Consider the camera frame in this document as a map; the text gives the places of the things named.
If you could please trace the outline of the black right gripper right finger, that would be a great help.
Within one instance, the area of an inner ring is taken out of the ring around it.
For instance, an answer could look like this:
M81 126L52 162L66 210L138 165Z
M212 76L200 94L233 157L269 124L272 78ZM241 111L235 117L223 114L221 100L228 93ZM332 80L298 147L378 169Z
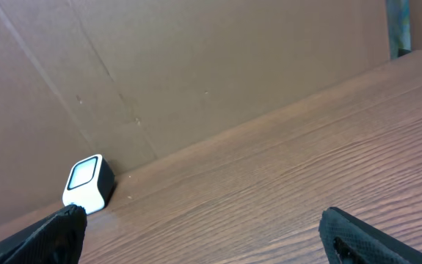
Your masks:
M422 252L336 207L322 213L319 234L330 264L422 264Z

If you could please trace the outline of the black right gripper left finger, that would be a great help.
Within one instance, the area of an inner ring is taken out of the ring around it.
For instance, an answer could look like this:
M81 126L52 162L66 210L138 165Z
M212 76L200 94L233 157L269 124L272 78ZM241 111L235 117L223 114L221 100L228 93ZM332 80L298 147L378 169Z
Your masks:
M0 264L78 264L86 227L85 209L65 206L0 241Z

